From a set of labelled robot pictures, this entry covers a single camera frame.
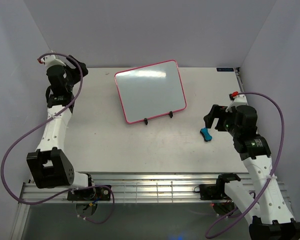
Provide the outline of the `blue bone-shaped eraser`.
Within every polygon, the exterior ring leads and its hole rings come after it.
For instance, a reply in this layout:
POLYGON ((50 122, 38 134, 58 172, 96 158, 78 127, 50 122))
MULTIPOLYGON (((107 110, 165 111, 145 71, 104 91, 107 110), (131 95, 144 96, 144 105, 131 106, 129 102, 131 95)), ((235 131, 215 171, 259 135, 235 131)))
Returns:
POLYGON ((213 139, 206 127, 200 129, 200 134, 205 142, 210 142, 213 139))

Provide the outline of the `pink framed whiteboard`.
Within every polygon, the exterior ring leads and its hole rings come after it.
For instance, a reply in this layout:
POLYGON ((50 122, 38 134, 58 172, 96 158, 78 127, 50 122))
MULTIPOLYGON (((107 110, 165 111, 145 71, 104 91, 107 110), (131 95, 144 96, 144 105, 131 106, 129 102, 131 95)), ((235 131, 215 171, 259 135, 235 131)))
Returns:
POLYGON ((186 95, 178 63, 174 59, 119 71, 114 75, 127 124, 183 111, 186 95))

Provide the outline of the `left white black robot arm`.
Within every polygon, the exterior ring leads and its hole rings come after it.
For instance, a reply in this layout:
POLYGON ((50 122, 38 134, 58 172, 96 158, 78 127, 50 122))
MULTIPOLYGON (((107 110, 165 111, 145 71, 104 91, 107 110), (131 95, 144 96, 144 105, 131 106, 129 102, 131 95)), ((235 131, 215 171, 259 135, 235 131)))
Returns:
POLYGON ((50 83, 45 93, 49 122, 45 124, 36 150, 27 154, 26 161, 39 189, 75 188, 85 200, 90 200, 96 195, 96 187, 91 184, 90 176, 76 172, 64 153, 66 131, 75 105, 73 87, 89 71, 85 63, 72 55, 68 55, 66 59, 71 66, 54 54, 40 60, 46 66, 50 83))

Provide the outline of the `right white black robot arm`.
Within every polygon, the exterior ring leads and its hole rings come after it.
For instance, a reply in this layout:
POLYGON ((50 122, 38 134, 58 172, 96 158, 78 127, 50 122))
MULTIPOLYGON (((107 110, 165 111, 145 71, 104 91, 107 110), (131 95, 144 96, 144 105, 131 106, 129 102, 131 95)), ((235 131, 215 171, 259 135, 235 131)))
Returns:
POLYGON ((264 137, 257 133, 257 111, 248 105, 214 104, 203 118, 206 128, 232 136, 235 150, 246 167, 254 190, 252 197, 236 174, 222 174, 216 182, 216 194, 228 197, 241 211, 249 225, 252 240, 299 240, 300 222, 287 207, 273 170, 271 151, 264 137))

